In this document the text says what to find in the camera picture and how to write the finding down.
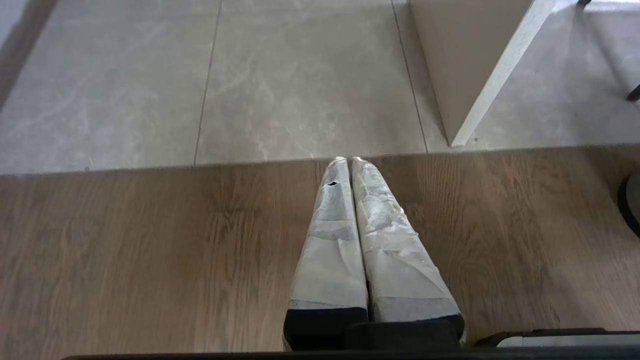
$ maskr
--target gray marble tile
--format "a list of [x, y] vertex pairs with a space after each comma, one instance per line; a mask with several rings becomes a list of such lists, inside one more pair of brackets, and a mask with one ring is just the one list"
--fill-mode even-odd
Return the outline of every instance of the gray marble tile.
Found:
[[45, 28], [0, 113], [0, 173], [193, 164], [215, 22]]
[[[546, 21], [465, 146], [447, 146], [436, 105], [418, 96], [428, 151], [640, 142], [640, 107], [625, 101], [640, 84], [640, 8], [593, 4], [567, 4]], [[414, 87], [429, 94], [419, 60], [408, 62]]]
[[225, 0], [222, 11], [270, 12], [291, 10], [326, 10], [349, 7], [379, 7], [389, 5], [391, 0]]
[[223, 10], [197, 163], [424, 152], [389, 4]]
[[221, 0], [60, 0], [50, 25], [105, 21], [158, 19], [180, 16], [211, 16]]

